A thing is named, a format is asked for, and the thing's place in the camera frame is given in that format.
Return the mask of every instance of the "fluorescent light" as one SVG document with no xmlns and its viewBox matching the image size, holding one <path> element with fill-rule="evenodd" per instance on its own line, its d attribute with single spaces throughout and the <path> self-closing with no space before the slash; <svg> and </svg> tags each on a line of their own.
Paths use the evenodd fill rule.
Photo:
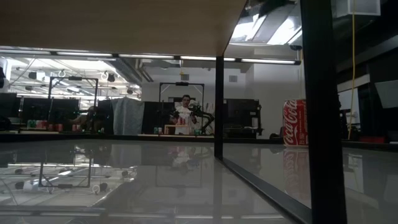
<svg viewBox="0 0 398 224">
<path fill-rule="evenodd" d="M 86 52 L 57 52 L 58 55 L 66 56 L 92 56 L 92 57 L 112 57 L 112 54 L 86 53 Z"/>
<path fill-rule="evenodd" d="M 64 81 L 60 81 L 60 83 L 62 84 L 62 85 L 66 85 L 66 86 L 68 86 L 69 84 L 67 84 L 66 82 L 64 82 Z"/>
<path fill-rule="evenodd" d="M 244 37 L 252 30 L 254 22 L 247 22 L 236 25 L 234 32 L 232 33 L 232 39 Z"/>
<path fill-rule="evenodd" d="M 266 47 L 269 46 L 267 43 L 229 43 L 231 45 L 236 45 L 236 46 L 243 46 L 243 47 Z"/>
<path fill-rule="evenodd" d="M 216 60 L 216 57 L 181 56 L 183 60 Z"/>
<path fill-rule="evenodd" d="M 30 167 L 40 167 L 40 164 L 8 164 L 8 166 L 16 166 L 16 167 L 23 167 L 23 166 L 30 166 Z M 88 167 L 88 164 L 79 164 L 79 165 L 67 165 L 67 164 L 43 164 L 45 167 Z M 111 166 L 100 166 L 98 164 L 92 164 L 91 167 L 105 167 L 105 168 L 112 168 Z"/>
<path fill-rule="evenodd" d="M 249 59 L 244 58 L 242 62 L 249 62 L 249 63 L 276 63 L 276 64 L 284 64 L 284 65 L 293 65 L 295 61 L 291 60 L 269 60 L 269 59 Z"/>
<path fill-rule="evenodd" d="M 153 58 L 153 59 L 174 59 L 171 55 L 130 55 L 130 54 L 119 54 L 119 57 L 128 58 Z"/>
<path fill-rule="evenodd" d="M 283 45 L 286 44 L 301 29 L 294 24 L 292 18 L 287 18 L 282 25 L 276 30 L 275 34 L 268 41 L 268 44 Z"/>
<path fill-rule="evenodd" d="M 35 93 L 17 93 L 19 96 L 43 96 L 47 97 L 48 94 L 35 94 Z M 86 100 L 94 100 L 95 96 L 85 96 L 85 95 L 64 95 L 64 94 L 51 94 L 51 97 L 70 97 L 70 98 L 81 98 Z M 97 100 L 105 100 L 107 96 L 97 96 Z M 108 98 L 118 99 L 118 98 L 132 98 L 139 100 L 136 94 L 133 95 L 119 95 L 119 96 L 108 96 Z"/>
<path fill-rule="evenodd" d="M 279 219 L 284 218 L 282 215 L 242 215 L 242 219 L 260 218 L 260 219 Z"/>
<path fill-rule="evenodd" d="M 213 216 L 211 216 L 211 215 L 176 215 L 175 218 L 205 219 L 205 218 L 213 218 Z"/>
<path fill-rule="evenodd" d="M 298 31 L 298 32 L 296 33 L 296 35 L 294 35 L 294 36 L 291 38 L 291 40 L 288 41 L 287 43 L 288 43 L 288 44 L 292 44 L 292 43 L 295 42 L 302 34 L 303 34 L 303 30 L 300 29 L 300 31 Z"/>
<path fill-rule="evenodd" d="M 90 94 L 91 96 L 94 96 L 94 94 L 93 94 L 93 93 L 90 93 L 89 91 L 86 91 L 86 90 L 80 90 L 80 91 L 83 91 L 83 92 L 85 92 L 85 93 L 87 93 L 87 94 Z"/>
<path fill-rule="evenodd" d="M 39 54 L 39 55 L 50 55 L 51 52 L 40 51 L 40 50 L 11 50 L 11 49 L 0 49 L 0 53 L 10 54 Z"/>
<path fill-rule="evenodd" d="M 255 34 L 257 34 L 257 31 L 260 29 L 260 27 L 265 19 L 266 19 L 266 16 L 262 16 L 255 21 L 254 26 L 250 30 L 249 34 L 246 36 L 245 41 L 253 39 L 253 37 L 255 36 Z"/>
<path fill-rule="evenodd" d="M 75 87 L 68 87 L 67 90 L 73 91 L 75 93 L 79 93 L 80 92 L 80 90 L 78 88 L 75 88 Z"/>
<path fill-rule="evenodd" d="M 234 62 L 235 58 L 224 58 L 225 62 Z"/>
<path fill-rule="evenodd" d="M 29 216 L 32 215 L 33 212 L 18 212 L 18 211 L 6 211 L 6 212 L 0 212 L 0 215 L 17 215 L 17 216 Z"/>
<path fill-rule="evenodd" d="M 87 58 L 88 60 L 105 60 L 105 61 L 116 61 L 116 58 Z"/>
<path fill-rule="evenodd" d="M 88 212 L 42 212 L 42 216 L 66 216 L 66 217 L 98 217 L 100 213 Z"/>
</svg>

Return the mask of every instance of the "metal beam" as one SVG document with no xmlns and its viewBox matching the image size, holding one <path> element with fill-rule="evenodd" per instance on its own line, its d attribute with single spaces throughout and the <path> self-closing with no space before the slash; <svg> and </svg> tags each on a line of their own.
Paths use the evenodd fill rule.
<svg viewBox="0 0 398 224">
<path fill-rule="evenodd" d="M 216 58 L 216 117 L 214 155 L 223 159 L 223 105 L 224 105 L 224 57 Z"/>
<path fill-rule="evenodd" d="M 301 0 L 313 223 L 347 223 L 330 1 Z"/>
</svg>

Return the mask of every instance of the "coca-cola box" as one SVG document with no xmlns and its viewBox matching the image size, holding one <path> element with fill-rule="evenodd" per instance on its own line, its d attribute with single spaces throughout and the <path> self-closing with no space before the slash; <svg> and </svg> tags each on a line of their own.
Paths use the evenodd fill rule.
<svg viewBox="0 0 398 224">
<path fill-rule="evenodd" d="M 287 146 L 307 146 L 307 107 L 305 100 L 287 100 L 284 105 L 284 142 Z"/>
</svg>

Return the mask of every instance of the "ceiling light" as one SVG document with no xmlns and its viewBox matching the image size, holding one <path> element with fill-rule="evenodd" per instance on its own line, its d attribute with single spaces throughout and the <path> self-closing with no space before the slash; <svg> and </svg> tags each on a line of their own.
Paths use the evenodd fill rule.
<svg viewBox="0 0 398 224">
<path fill-rule="evenodd" d="M 51 52 L 39 51 L 39 50 L 11 50 L 11 49 L 0 49 L 0 53 L 10 54 L 38 54 L 38 55 L 50 55 Z"/>
<path fill-rule="evenodd" d="M 267 43 L 229 43 L 231 45 L 236 45 L 236 46 L 243 46 L 243 47 L 266 47 L 269 46 Z"/>
<path fill-rule="evenodd" d="M 294 24 L 292 18 L 287 18 L 282 25 L 276 30 L 275 34 L 268 41 L 268 44 L 283 45 L 286 44 L 301 29 Z"/>
<path fill-rule="evenodd" d="M 255 34 L 257 34 L 257 31 L 260 29 L 260 27 L 265 19 L 266 19 L 266 16 L 262 16 L 255 21 L 254 26 L 250 30 L 249 34 L 246 36 L 245 41 L 253 39 L 253 37 L 255 36 Z"/>
<path fill-rule="evenodd" d="M 80 92 L 80 90 L 78 88 L 75 88 L 75 87 L 68 87 L 67 90 L 70 90 L 70 91 L 72 91 L 74 93 L 79 93 Z"/>
<path fill-rule="evenodd" d="M 91 96 L 94 96 L 94 93 L 90 93 L 89 91 L 86 91 L 86 90 L 80 90 L 80 91 L 83 91 L 83 92 L 85 92 L 87 94 L 90 94 Z"/>
<path fill-rule="evenodd" d="M 64 81 L 60 81 L 60 83 L 62 84 L 62 85 L 66 85 L 66 86 L 68 86 L 69 84 L 67 84 L 66 82 L 64 82 Z"/>
<path fill-rule="evenodd" d="M 92 57 L 112 57 L 112 54 L 86 53 L 86 52 L 57 52 L 58 55 L 65 56 L 92 56 Z"/>
<path fill-rule="evenodd" d="M 250 219 L 250 218 L 261 218 L 261 219 L 278 219 L 284 218 L 282 215 L 242 215 L 241 218 L 243 219 Z"/>
<path fill-rule="evenodd" d="M 35 94 L 35 93 L 17 93 L 19 96 L 44 96 L 44 97 L 48 97 L 48 94 Z M 85 96 L 85 95 L 64 95 L 64 94 L 51 94 L 51 97 L 70 97 L 70 98 L 81 98 L 81 99 L 86 99 L 86 100 L 94 100 L 94 96 Z M 107 96 L 97 96 L 97 100 L 105 100 Z M 132 95 L 119 95 L 119 96 L 109 96 L 108 98 L 123 98 L 123 97 L 127 97 L 127 98 L 132 98 L 132 99 L 136 99 L 137 95 L 136 94 L 132 94 Z"/>
<path fill-rule="evenodd" d="M 116 58 L 87 58 L 87 60 L 102 60 L 102 61 L 110 61 L 110 62 L 114 62 L 116 61 Z"/>
<path fill-rule="evenodd" d="M 119 57 L 152 58 L 152 59 L 174 59 L 174 56 L 171 56 L 171 55 L 130 55 L 130 54 L 119 54 Z"/>
<path fill-rule="evenodd" d="M 224 58 L 225 62 L 234 62 L 235 58 Z"/>
<path fill-rule="evenodd" d="M 291 38 L 291 40 L 288 41 L 287 43 L 288 43 L 288 44 L 293 44 L 293 42 L 295 42 L 302 34 L 303 34 L 303 30 L 300 29 L 300 31 L 298 31 L 298 32 L 296 33 L 296 35 L 294 35 L 294 36 Z"/>
<path fill-rule="evenodd" d="M 249 63 L 276 63 L 276 64 L 284 64 L 284 65 L 293 65 L 295 61 L 292 60 L 269 60 L 269 59 L 249 59 L 244 58 L 242 62 L 249 62 Z"/>
<path fill-rule="evenodd" d="M 182 60 L 216 60 L 216 57 L 181 56 Z"/>
<path fill-rule="evenodd" d="M 234 32 L 232 33 L 231 39 L 236 39 L 239 37 L 244 37 L 252 30 L 254 22 L 247 22 L 243 24 L 236 25 Z"/>
</svg>

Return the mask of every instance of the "wooden tabletop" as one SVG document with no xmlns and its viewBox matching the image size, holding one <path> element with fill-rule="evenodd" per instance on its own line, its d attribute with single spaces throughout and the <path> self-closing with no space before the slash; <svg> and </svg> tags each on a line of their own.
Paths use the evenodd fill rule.
<svg viewBox="0 0 398 224">
<path fill-rule="evenodd" d="M 0 45 L 222 55 L 246 0 L 2 0 Z"/>
</svg>

